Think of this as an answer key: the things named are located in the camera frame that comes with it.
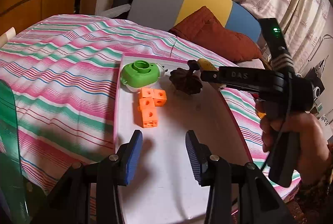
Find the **orange linked cubes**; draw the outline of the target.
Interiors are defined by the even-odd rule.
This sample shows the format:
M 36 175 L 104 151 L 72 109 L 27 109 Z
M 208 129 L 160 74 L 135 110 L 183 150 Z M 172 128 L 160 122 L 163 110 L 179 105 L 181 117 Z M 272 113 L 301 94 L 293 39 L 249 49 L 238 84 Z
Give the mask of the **orange linked cubes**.
M 165 90 L 143 87 L 139 91 L 138 111 L 140 112 L 143 128 L 153 128 L 158 126 L 157 108 L 162 107 L 167 102 Z

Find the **dark brown spinning top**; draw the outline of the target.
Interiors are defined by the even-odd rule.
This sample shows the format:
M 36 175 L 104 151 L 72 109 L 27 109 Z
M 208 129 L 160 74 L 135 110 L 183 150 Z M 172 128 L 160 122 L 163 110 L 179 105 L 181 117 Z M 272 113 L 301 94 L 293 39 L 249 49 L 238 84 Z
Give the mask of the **dark brown spinning top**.
M 199 94 L 203 88 L 199 76 L 195 75 L 195 71 L 200 70 L 200 65 L 195 60 L 187 61 L 188 70 L 178 67 L 170 72 L 169 80 L 176 90 L 187 95 Z

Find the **green white round toy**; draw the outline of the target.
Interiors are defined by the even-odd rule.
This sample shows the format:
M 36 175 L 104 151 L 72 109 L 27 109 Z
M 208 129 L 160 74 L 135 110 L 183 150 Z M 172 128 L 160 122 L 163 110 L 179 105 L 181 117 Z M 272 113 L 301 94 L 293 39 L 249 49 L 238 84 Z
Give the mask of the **green white round toy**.
M 126 64 L 122 68 L 120 81 L 130 92 L 137 93 L 141 88 L 154 85 L 167 71 L 159 63 L 140 59 Z

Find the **yellow textured wedge toy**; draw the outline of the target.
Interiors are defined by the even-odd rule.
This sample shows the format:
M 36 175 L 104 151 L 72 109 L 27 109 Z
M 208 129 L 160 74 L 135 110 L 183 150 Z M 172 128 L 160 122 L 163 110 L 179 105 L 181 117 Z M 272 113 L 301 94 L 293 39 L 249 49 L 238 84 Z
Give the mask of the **yellow textured wedge toy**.
M 198 59 L 198 64 L 200 66 L 200 71 L 218 71 L 219 69 L 216 68 L 210 61 L 204 58 Z

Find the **pink-rimmed white tray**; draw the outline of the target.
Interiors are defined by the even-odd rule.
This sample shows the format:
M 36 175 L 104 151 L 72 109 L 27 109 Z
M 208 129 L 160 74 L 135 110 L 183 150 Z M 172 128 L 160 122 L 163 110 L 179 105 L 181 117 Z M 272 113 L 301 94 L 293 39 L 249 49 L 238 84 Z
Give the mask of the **pink-rimmed white tray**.
M 202 144 L 229 163 L 243 165 L 250 152 L 224 97 L 210 84 L 199 94 L 175 90 L 168 76 L 155 83 L 166 91 L 166 104 L 157 109 L 158 125 L 143 128 L 138 95 L 117 85 L 114 137 L 128 142 L 141 130 L 143 147 L 133 180 L 120 188 L 126 223 L 203 223 L 208 187 L 195 180 L 185 146 L 185 135 L 193 130 Z

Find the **rust red cushion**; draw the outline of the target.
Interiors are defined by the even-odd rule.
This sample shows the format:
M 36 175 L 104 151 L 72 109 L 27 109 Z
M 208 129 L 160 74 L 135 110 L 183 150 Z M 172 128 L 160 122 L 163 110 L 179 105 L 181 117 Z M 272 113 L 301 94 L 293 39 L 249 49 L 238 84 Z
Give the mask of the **rust red cushion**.
M 233 63 L 252 61 L 262 57 L 254 41 L 244 34 L 224 28 L 206 6 L 190 14 L 169 32 Z

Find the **striped pink green tablecloth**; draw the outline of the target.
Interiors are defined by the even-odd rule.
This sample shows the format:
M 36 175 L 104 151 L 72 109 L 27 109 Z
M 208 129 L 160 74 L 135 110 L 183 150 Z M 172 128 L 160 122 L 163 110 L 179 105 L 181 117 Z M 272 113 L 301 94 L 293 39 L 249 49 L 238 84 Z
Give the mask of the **striped pink green tablecloth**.
M 85 15 L 46 18 L 1 48 L 1 79 L 15 96 L 22 171 L 43 192 L 71 163 L 97 162 L 112 152 L 124 53 L 231 65 L 168 32 Z

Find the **green glass side table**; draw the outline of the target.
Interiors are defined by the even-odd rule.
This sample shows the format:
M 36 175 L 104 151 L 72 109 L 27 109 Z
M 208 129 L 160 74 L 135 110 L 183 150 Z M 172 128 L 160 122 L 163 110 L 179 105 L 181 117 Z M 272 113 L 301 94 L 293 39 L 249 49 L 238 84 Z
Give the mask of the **green glass side table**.
M 1 209 L 7 223 L 29 223 L 14 94 L 1 80 Z

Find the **grey yellow blue headboard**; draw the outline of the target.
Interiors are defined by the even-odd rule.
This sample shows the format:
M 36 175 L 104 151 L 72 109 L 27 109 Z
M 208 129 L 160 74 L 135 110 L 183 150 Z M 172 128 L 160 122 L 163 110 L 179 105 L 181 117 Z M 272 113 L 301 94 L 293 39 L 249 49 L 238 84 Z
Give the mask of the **grey yellow blue headboard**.
M 186 17 L 206 6 L 220 24 L 257 42 L 261 33 L 258 21 L 232 0 L 133 0 L 128 20 L 139 25 L 168 31 Z

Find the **rolled white paper tube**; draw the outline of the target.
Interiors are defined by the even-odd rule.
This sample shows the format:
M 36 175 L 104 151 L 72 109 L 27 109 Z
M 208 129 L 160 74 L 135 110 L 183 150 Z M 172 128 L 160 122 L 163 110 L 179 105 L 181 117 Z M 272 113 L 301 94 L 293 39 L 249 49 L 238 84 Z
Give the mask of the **rolled white paper tube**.
M 9 30 L 4 32 L 0 36 L 0 48 L 3 47 L 9 40 L 16 36 L 16 30 L 14 27 L 11 27 Z

